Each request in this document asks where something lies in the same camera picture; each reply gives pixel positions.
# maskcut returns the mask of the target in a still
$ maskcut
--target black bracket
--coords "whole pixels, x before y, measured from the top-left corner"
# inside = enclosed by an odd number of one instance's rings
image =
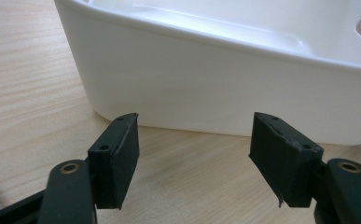
[[[316,223],[361,223],[361,164],[322,162],[323,149],[283,120],[255,113],[249,157],[280,204],[309,207]]]
[[[85,161],[55,166],[45,190],[0,210],[0,224],[90,224],[95,204],[120,209],[139,158],[137,116],[114,119]]]

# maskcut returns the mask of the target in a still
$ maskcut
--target tabletop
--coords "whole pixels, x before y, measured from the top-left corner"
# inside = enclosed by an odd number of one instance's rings
[[[85,159],[109,123],[90,107],[53,1],[0,0],[0,203]],[[278,207],[248,158],[250,137],[139,127],[139,138],[123,208],[98,210],[99,223],[314,223],[314,203]],[[361,163],[361,145],[321,146],[324,161]]]

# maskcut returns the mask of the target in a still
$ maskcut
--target white plastic bin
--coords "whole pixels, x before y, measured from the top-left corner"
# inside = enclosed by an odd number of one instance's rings
[[[92,107],[250,135],[253,113],[361,143],[361,0],[55,0]]]

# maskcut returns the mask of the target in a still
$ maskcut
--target wooden table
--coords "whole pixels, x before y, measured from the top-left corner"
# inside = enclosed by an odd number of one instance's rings
[[[44,189],[56,164],[85,159],[109,124],[92,111],[53,1],[0,1],[0,203]],[[100,223],[314,223],[278,208],[249,160],[249,137],[140,127],[141,156],[123,209]],[[361,162],[361,146],[322,145]]]

